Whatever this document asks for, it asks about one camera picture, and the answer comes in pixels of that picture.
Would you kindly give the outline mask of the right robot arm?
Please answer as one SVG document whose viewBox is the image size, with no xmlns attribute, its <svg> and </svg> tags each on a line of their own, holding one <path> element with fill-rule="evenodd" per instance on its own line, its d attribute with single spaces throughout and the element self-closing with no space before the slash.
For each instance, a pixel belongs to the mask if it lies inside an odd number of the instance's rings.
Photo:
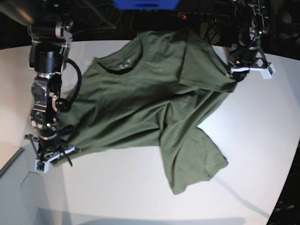
<svg viewBox="0 0 300 225">
<path fill-rule="evenodd" d="M 82 83 L 82 74 L 74 61 L 68 58 L 73 40 L 68 1 L 56 0 L 2 0 L 0 11 L 26 26 L 31 36 L 29 68 L 36 72 L 31 87 L 33 107 L 30 123 L 38 136 L 26 135 L 34 147 L 36 169 L 45 168 L 61 157 L 76 150 L 66 144 L 60 137 L 59 117 L 71 109 Z M 77 84 L 73 96 L 66 100 L 61 98 L 61 75 L 66 65 L 70 64 L 77 72 Z"/>
</svg>

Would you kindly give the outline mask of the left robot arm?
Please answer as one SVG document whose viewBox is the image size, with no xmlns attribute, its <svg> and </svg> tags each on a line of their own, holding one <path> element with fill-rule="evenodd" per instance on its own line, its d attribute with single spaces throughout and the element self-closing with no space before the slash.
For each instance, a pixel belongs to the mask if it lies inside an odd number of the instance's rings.
<svg viewBox="0 0 300 225">
<path fill-rule="evenodd" d="M 276 70 L 261 47 L 261 38 L 270 30 L 268 4 L 265 0 L 232 0 L 231 3 L 239 35 L 228 55 L 227 75 L 241 82 L 254 71 L 263 79 L 271 79 Z"/>
</svg>

